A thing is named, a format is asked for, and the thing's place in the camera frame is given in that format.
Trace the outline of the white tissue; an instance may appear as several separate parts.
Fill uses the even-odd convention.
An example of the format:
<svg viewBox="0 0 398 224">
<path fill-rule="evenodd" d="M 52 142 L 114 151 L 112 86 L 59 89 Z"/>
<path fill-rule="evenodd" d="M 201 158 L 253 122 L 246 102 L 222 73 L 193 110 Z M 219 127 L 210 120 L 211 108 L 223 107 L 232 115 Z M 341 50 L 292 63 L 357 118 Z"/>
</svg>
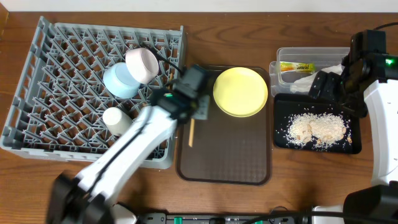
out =
<svg viewBox="0 0 398 224">
<path fill-rule="evenodd" d="M 335 65 L 332 67 L 327 67 L 327 68 L 323 68 L 321 69 L 322 72 L 326 72 L 326 73 L 336 73 L 338 75 L 341 75 L 343 72 L 344 66 L 342 66 L 341 64 L 339 65 Z M 293 84 L 290 86 L 290 91 L 294 94 L 307 94 L 310 91 L 311 85 L 316 77 L 318 72 L 315 72 L 314 74 L 307 76 L 307 77 L 303 77 L 299 80 L 296 80 L 293 82 Z"/>
</svg>

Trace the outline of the wooden chopstick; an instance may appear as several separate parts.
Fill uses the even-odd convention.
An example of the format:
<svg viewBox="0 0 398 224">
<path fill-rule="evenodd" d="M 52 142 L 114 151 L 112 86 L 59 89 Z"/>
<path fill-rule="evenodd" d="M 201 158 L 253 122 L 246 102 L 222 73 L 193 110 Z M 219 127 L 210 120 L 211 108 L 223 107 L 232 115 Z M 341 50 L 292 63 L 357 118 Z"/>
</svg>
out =
<svg viewBox="0 0 398 224">
<path fill-rule="evenodd" d="M 194 132 L 195 132 L 195 120 L 192 118 L 190 120 L 190 131 L 188 136 L 188 145 L 190 147 L 193 147 Z"/>
<path fill-rule="evenodd" d="M 171 73 L 170 76 L 169 76 L 168 82 L 165 85 L 168 89 L 170 89 L 170 86 L 172 84 L 173 78 L 174 78 L 174 75 L 173 75 L 173 73 Z"/>
</svg>

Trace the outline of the green snack wrapper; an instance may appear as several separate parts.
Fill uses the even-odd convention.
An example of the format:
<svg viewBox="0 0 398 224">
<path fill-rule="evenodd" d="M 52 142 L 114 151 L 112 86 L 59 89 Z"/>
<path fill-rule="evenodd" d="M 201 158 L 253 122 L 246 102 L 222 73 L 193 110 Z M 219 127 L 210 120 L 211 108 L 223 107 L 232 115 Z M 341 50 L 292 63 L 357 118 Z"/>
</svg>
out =
<svg viewBox="0 0 398 224">
<path fill-rule="evenodd" d="M 314 73 L 315 65 L 313 63 L 298 62 L 280 62 L 280 72 L 307 72 Z"/>
</svg>

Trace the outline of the white bowl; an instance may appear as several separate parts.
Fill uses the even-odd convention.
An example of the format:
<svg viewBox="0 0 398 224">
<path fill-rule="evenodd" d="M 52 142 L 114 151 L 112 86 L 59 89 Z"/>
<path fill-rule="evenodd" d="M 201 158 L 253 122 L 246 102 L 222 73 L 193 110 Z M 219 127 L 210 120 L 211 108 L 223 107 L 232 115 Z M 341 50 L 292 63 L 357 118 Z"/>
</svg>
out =
<svg viewBox="0 0 398 224">
<path fill-rule="evenodd" d="M 159 73 L 157 58 L 146 48 L 128 50 L 125 62 L 129 73 L 141 84 L 150 83 Z"/>
</svg>

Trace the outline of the yellow round plate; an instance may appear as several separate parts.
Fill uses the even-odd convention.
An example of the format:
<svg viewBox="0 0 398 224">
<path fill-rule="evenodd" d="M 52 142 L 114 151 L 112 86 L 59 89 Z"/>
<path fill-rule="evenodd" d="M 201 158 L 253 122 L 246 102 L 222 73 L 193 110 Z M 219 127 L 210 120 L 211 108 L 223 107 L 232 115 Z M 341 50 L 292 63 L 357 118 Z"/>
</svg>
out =
<svg viewBox="0 0 398 224">
<path fill-rule="evenodd" d="M 253 69 L 233 67 L 218 75 L 213 85 L 213 98 L 226 114 L 245 118 L 260 112 L 266 105 L 268 87 Z"/>
</svg>

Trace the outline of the light blue saucer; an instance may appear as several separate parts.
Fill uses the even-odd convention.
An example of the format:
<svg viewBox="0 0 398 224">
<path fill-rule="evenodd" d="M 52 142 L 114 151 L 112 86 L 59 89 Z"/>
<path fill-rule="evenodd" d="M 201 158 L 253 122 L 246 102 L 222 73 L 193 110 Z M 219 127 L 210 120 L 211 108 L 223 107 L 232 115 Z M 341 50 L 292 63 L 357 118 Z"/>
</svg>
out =
<svg viewBox="0 0 398 224">
<path fill-rule="evenodd" d="M 134 97 L 141 85 L 132 77 L 124 62 L 119 62 L 109 67 L 104 72 L 103 82 L 106 89 L 119 98 Z"/>
</svg>

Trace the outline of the white plastic cup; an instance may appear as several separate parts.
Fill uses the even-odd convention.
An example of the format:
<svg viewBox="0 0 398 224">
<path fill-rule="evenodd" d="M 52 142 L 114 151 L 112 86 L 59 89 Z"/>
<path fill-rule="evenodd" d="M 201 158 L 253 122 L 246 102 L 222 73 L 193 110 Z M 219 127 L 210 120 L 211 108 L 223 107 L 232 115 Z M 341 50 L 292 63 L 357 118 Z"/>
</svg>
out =
<svg viewBox="0 0 398 224">
<path fill-rule="evenodd" d="M 106 109 L 102 119 L 110 133 L 115 136 L 122 136 L 132 124 L 132 119 L 117 107 Z"/>
</svg>

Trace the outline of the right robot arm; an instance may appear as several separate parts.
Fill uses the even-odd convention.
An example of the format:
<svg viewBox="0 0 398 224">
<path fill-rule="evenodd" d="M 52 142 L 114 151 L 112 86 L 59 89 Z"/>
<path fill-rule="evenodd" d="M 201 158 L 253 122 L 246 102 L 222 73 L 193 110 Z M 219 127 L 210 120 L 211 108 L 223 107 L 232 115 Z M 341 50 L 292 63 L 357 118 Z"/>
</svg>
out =
<svg viewBox="0 0 398 224">
<path fill-rule="evenodd" d="M 371 120 L 371 186 L 349 194 L 342 205 L 315 207 L 314 223 L 397 223 L 397 56 L 387 53 L 381 28 L 351 38 L 343 71 L 319 71 L 309 96 L 333 102 L 353 116 Z"/>
</svg>

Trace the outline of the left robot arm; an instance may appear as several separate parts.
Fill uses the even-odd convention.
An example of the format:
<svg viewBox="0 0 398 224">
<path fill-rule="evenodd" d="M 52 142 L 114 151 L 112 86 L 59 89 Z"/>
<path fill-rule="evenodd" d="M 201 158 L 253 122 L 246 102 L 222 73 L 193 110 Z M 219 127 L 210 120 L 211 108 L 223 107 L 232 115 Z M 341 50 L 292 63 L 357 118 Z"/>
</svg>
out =
<svg viewBox="0 0 398 224">
<path fill-rule="evenodd" d="M 149 104 L 99 159 L 72 179 L 64 173 L 55 179 L 46 223 L 135 223 L 135 214 L 117 202 L 119 193 L 150 153 L 190 121 L 211 84 L 211 74 L 193 65 L 182 78 L 154 90 Z"/>
</svg>

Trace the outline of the clear plastic waste bin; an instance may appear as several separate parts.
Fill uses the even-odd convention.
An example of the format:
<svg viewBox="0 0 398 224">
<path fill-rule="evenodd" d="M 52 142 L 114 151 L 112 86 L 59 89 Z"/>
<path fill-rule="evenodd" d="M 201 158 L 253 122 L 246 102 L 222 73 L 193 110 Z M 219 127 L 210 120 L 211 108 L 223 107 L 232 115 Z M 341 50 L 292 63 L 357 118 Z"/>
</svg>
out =
<svg viewBox="0 0 398 224">
<path fill-rule="evenodd" d="M 290 86 L 294 81 L 319 72 L 323 68 L 341 64 L 349 54 L 348 47 L 282 47 L 277 51 L 277 58 L 269 65 L 271 95 L 292 93 Z M 280 62 L 313 63 L 314 73 L 280 72 Z"/>
</svg>

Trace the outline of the black waste tray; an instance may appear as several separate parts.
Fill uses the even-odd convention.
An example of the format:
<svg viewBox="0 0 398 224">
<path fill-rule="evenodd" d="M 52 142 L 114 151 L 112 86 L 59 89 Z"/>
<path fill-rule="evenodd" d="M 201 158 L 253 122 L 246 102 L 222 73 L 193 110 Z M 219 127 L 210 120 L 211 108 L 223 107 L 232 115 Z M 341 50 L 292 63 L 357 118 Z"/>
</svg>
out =
<svg viewBox="0 0 398 224">
<path fill-rule="evenodd" d="M 332 113 L 335 115 L 342 114 L 344 119 L 350 119 L 351 121 L 349 123 L 349 127 L 351 130 L 351 136 L 353 137 L 352 145 L 342 146 L 342 143 L 340 143 L 337 146 L 333 146 L 329 150 L 321 150 L 312 148 L 312 144 L 307 144 L 303 149 L 293 146 L 292 144 L 288 144 L 287 140 L 283 138 L 284 134 L 282 134 L 281 131 L 286 130 L 289 116 L 302 113 Z M 287 149 L 358 154 L 362 150 L 359 119 L 351 116 L 350 114 L 339 109 L 337 106 L 324 100 L 314 100 L 305 95 L 279 93 L 274 98 L 274 143 L 276 146 Z"/>
</svg>

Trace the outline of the spilled rice food waste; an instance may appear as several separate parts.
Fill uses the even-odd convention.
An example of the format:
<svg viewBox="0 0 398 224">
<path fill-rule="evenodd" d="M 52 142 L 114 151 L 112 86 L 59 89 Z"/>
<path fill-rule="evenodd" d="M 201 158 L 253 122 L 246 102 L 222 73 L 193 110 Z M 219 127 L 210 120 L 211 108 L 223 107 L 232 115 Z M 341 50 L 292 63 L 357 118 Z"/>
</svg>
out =
<svg viewBox="0 0 398 224">
<path fill-rule="evenodd" d="M 342 143 L 351 146 L 353 137 L 349 127 L 350 119 L 342 114 L 302 113 L 289 116 L 286 130 L 282 130 L 283 138 L 288 144 L 304 148 L 312 144 L 312 148 L 329 150 Z"/>
</svg>

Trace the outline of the grey plastic dishwasher rack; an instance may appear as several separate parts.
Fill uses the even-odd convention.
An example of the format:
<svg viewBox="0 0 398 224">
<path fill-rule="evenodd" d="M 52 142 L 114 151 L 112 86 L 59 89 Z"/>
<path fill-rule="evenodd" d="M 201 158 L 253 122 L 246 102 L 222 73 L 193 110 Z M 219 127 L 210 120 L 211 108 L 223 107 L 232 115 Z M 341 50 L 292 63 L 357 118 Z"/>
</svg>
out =
<svg viewBox="0 0 398 224">
<path fill-rule="evenodd" d="M 26 159 L 95 161 L 116 141 L 102 120 L 117 107 L 136 118 L 151 93 L 185 65 L 186 33 L 41 18 L 1 134 L 1 147 Z M 103 73 L 146 45 L 161 57 L 159 74 L 132 98 L 112 95 Z"/>
</svg>

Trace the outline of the brown plastic serving tray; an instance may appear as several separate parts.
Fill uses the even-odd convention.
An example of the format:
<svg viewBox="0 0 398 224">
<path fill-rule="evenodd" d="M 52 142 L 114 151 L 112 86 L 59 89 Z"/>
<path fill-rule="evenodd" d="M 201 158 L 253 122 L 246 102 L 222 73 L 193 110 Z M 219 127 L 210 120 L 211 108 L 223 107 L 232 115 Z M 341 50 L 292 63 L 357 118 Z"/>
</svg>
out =
<svg viewBox="0 0 398 224">
<path fill-rule="evenodd" d="M 237 118 L 223 112 L 210 98 L 207 120 L 195 121 L 193 147 L 190 123 L 178 139 L 177 174 L 185 180 L 263 185 L 271 177 L 272 107 Z"/>
</svg>

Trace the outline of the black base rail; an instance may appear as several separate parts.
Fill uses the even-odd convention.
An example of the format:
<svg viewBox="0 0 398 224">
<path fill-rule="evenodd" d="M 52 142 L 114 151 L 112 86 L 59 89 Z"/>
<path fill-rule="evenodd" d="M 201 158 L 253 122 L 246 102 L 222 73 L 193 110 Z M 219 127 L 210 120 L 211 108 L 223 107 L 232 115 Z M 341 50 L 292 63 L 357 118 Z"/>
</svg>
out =
<svg viewBox="0 0 398 224">
<path fill-rule="evenodd" d="M 260 216 L 249 215 L 166 215 L 147 213 L 139 215 L 137 224 L 252 224 L 252 223 L 310 223 L 312 218 L 342 218 L 360 223 L 397 223 L 396 219 L 374 218 L 342 212 L 276 212 Z"/>
</svg>

